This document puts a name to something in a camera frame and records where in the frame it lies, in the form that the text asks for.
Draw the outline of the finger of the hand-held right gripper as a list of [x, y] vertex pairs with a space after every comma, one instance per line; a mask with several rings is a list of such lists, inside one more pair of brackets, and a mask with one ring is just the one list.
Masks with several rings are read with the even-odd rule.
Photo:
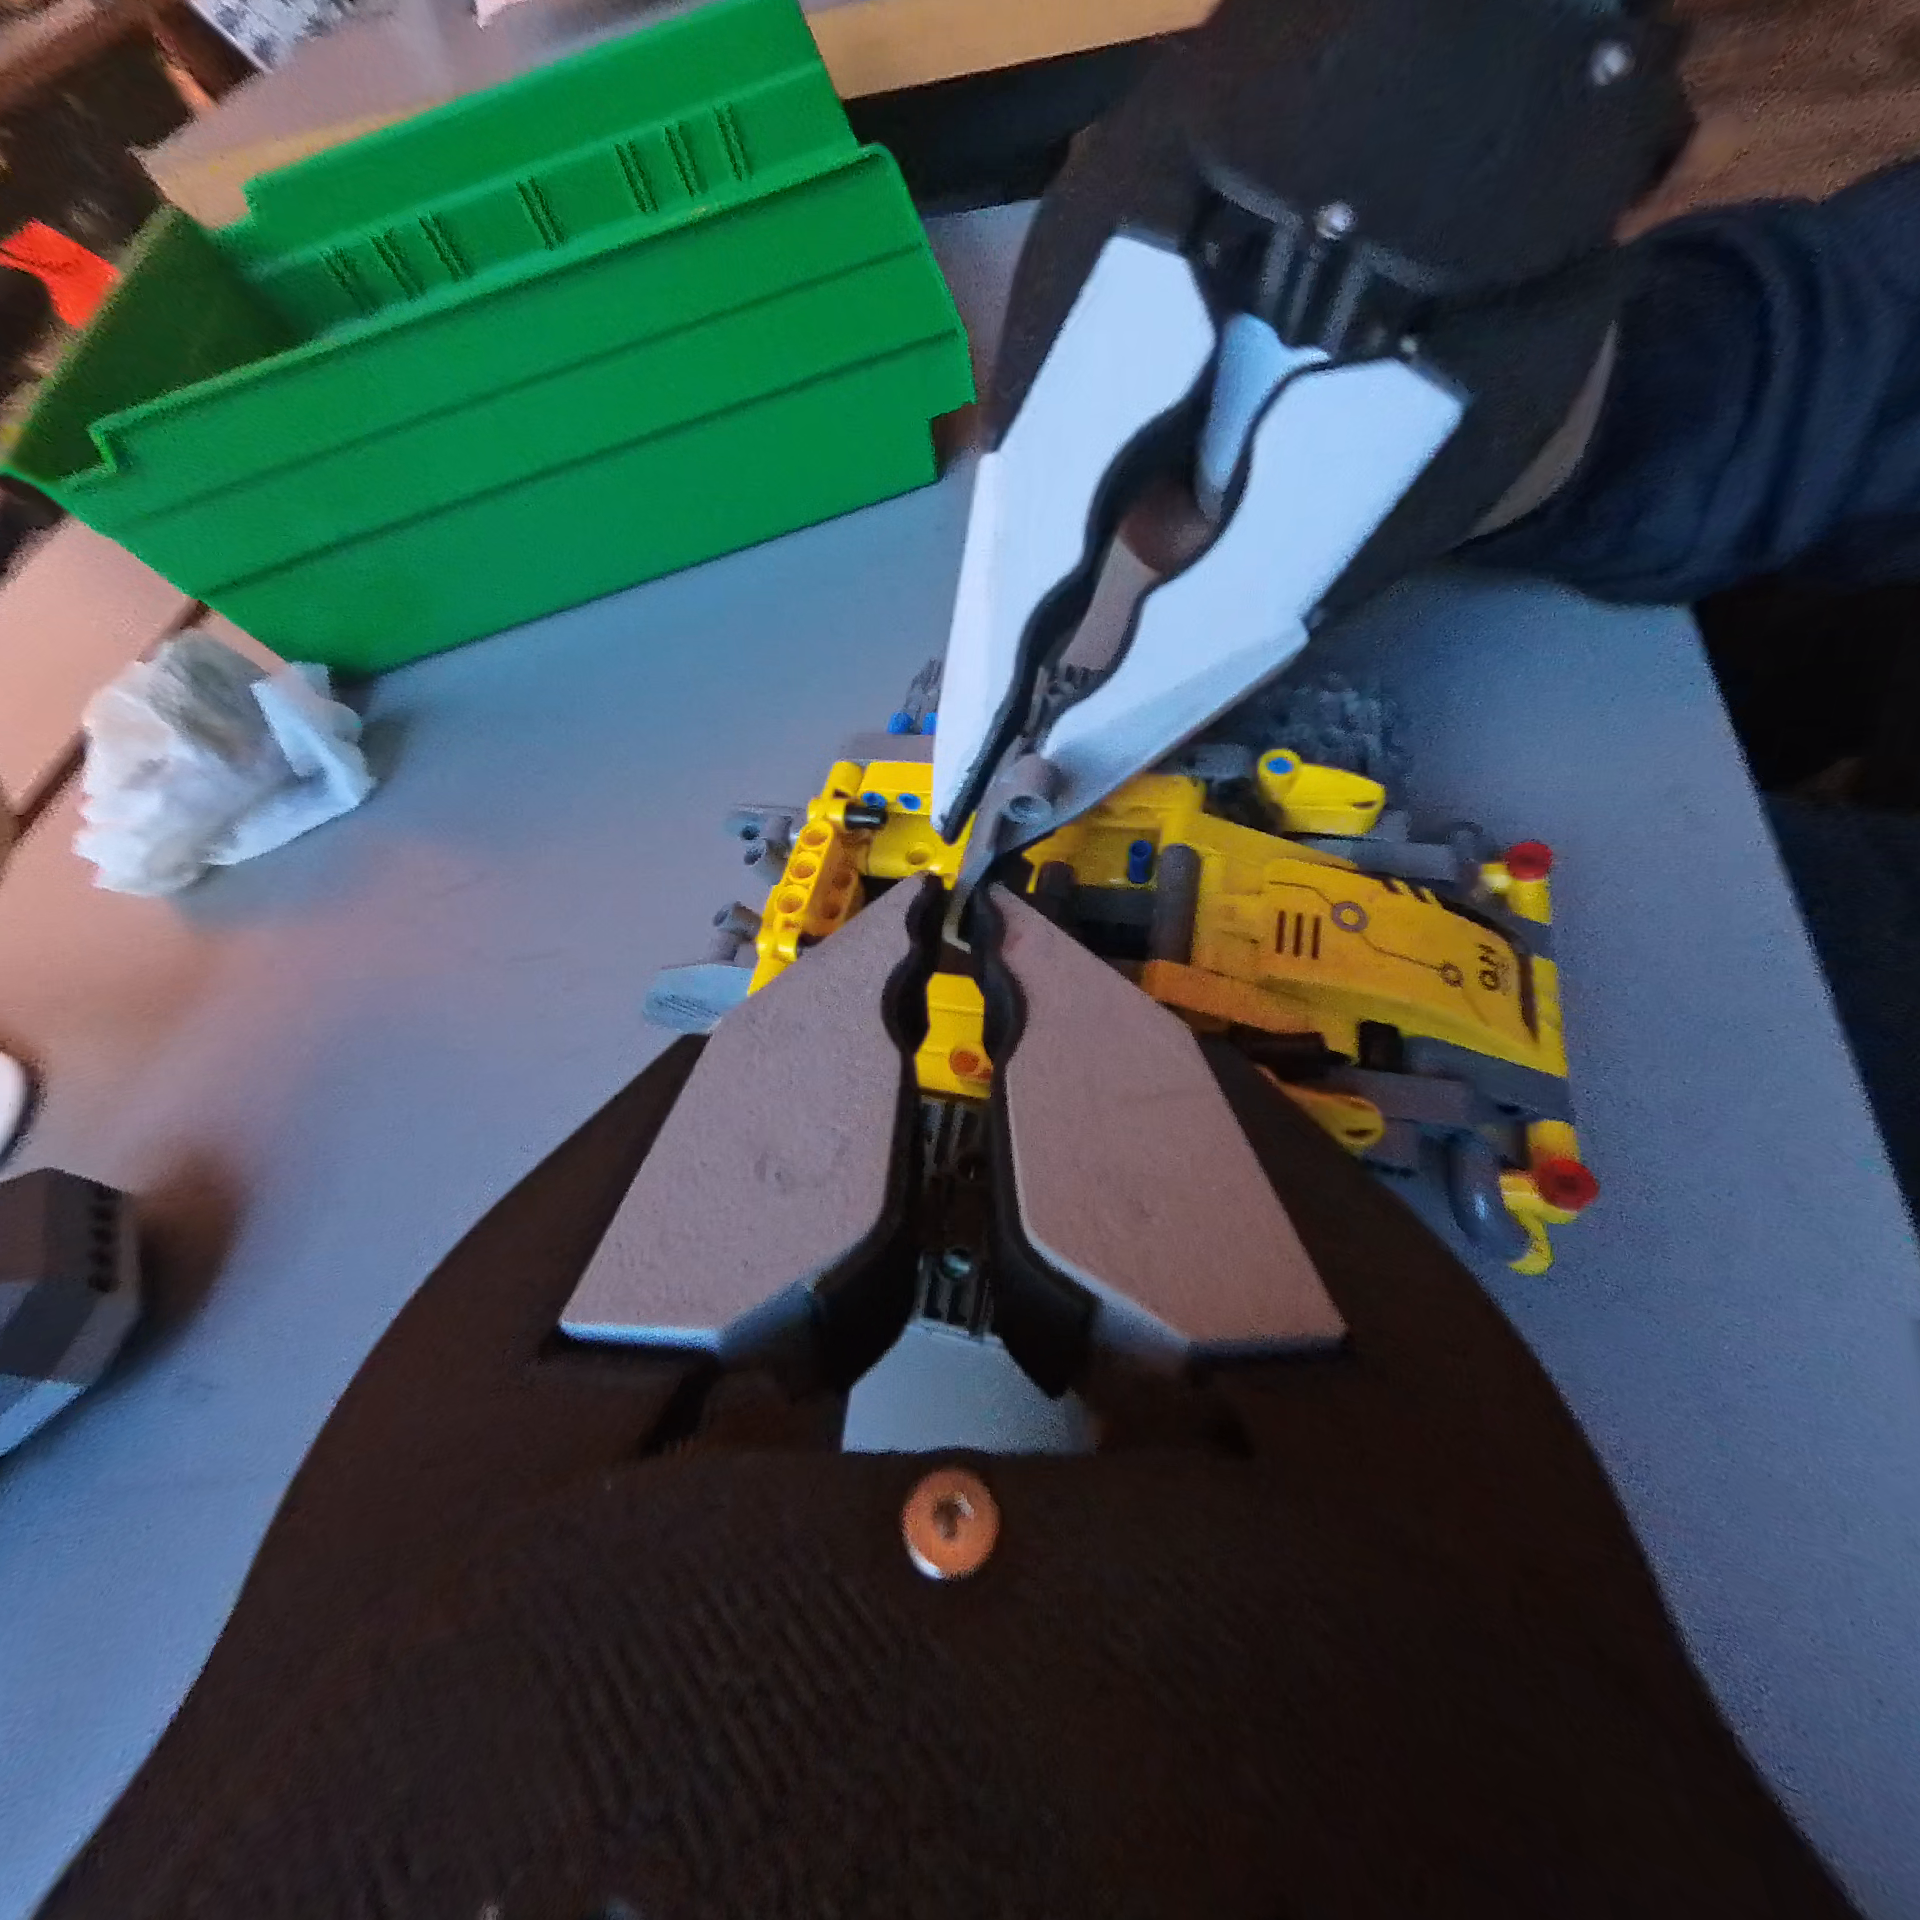
[[1213, 359], [1215, 320], [1187, 254], [1113, 236], [977, 460], [932, 743], [944, 840], [1020, 754], [1120, 513], [1185, 448]]
[[1200, 412], [1123, 505], [1035, 703], [1037, 822], [1082, 821], [1292, 661], [1460, 427], [1463, 397], [1406, 358], [1213, 320]]

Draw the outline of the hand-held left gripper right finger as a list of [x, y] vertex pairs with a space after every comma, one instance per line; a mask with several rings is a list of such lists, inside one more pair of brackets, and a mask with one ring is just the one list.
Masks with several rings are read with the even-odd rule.
[[983, 888], [992, 1296], [1010, 1353], [1332, 1353], [1350, 1326], [1191, 1024]]

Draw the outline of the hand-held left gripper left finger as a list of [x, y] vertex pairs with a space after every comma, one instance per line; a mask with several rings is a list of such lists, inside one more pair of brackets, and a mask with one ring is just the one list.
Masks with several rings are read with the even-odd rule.
[[919, 1161], [932, 878], [896, 882], [708, 1035], [560, 1328], [627, 1349], [885, 1349]]

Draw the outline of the yellow brick tracked vehicle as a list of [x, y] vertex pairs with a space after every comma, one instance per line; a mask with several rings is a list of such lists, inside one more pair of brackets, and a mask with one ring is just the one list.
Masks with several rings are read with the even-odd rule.
[[[800, 810], [728, 821], [774, 888], [713, 915], [700, 962], [665, 969], [645, 1017], [710, 1035], [914, 877], [960, 877], [927, 822], [943, 669], [885, 738], [860, 735]], [[1592, 1199], [1572, 1131], [1539, 840], [1470, 822], [1415, 836], [1393, 810], [1395, 708], [1350, 682], [1279, 683], [1024, 851], [1016, 888], [1098, 960], [1235, 1045], [1341, 1150], [1448, 1194], [1459, 1234], [1522, 1275]], [[983, 988], [953, 957], [928, 980], [917, 1057], [928, 1253], [919, 1308], [988, 1331], [988, 1094]]]

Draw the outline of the grey brick block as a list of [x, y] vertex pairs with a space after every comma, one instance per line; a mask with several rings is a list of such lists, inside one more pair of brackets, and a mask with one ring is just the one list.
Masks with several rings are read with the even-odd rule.
[[69, 1170], [4, 1180], [4, 1454], [100, 1385], [144, 1312], [135, 1207]]

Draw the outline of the person's right forearm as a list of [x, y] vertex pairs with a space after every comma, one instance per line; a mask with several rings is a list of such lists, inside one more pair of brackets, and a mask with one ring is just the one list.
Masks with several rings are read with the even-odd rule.
[[1459, 552], [1614, 605], [1916, 586], [1916, 158], [1630, 247], [1570, 480]]

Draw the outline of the grey desk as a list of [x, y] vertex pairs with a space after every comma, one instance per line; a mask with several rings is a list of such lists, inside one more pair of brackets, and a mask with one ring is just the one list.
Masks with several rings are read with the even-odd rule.
[[[4, 1463], [4, 1917], [200, 1678], [350, 1376], [647, 1069], [647, 980], [949, 629], [972, 471], [418, 666], [377, 797], [188, 897], [4, 878], [27, 1162], [133, 1189], [148, 1346]], [[1717, 675], [1678, 611], [1406, 587], [1332, 671], [1440, 821], [1537, 836], [1595, 1209], [1492, 1275], [1602, 1454], [1736, 1731], [1872, 1917], [1916, 1917], [1916, 1251]]]

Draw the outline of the green plastic bin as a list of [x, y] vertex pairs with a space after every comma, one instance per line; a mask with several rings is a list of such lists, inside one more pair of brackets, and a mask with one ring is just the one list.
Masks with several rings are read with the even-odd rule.
[[162, 209], [4, 473], [373, 675], [919, 491], [969, 405], [800, 5], [704, 5]]

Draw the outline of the crumpled white tissue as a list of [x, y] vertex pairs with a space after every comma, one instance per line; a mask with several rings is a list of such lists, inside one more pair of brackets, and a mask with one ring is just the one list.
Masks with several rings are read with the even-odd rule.
[[84, 710], [77, 856], [104, 892], [165, 899], [345, 821], [373, 788], [323, 666], [265, 669], [181, 630]]

